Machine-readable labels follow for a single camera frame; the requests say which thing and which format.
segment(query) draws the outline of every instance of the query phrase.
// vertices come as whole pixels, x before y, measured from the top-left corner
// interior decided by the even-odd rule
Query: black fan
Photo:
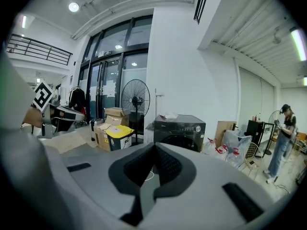
[[[149,90],[143,81],[133,79],[126,84],[121,94],[121,108],[125,115],[129,115],[129,120],[136,123],[136,144],[138,144],[138,122],[147,114],[149,104]]]

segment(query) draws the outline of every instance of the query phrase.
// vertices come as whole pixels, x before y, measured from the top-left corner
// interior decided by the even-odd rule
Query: sneaker
[[[274,182],[275,178],[271,177],[268,180],[266,180],[267,184],[272,184]]]

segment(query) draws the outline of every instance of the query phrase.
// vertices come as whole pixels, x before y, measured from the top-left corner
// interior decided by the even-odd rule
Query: black cap
[[[291,107],[287,104],[283,105],[282,109],[281,109],[281,113],[286,112],[288,109],[290,109]]]

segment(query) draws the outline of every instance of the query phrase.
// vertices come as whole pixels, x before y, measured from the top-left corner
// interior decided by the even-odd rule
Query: woman
[[[277,176],[282,157],[286,152],[288,143],[296,125],[296,117],[289,105],[283,105],[281,112],[285,115],[284,127],[282,127],[281,125],[278,126],[281,132],[279,133],[279,136],[276,141],[274,154],[269,168],[263,171],[265,174],[270,176],[270,178],[266,181],[268,184],[272,183]]]

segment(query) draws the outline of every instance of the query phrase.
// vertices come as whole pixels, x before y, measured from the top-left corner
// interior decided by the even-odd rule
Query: washing machine
[[[200,152],[205,129],[206,123],[192,115],[177,118],[159,115],[154,121],[153,141]]]

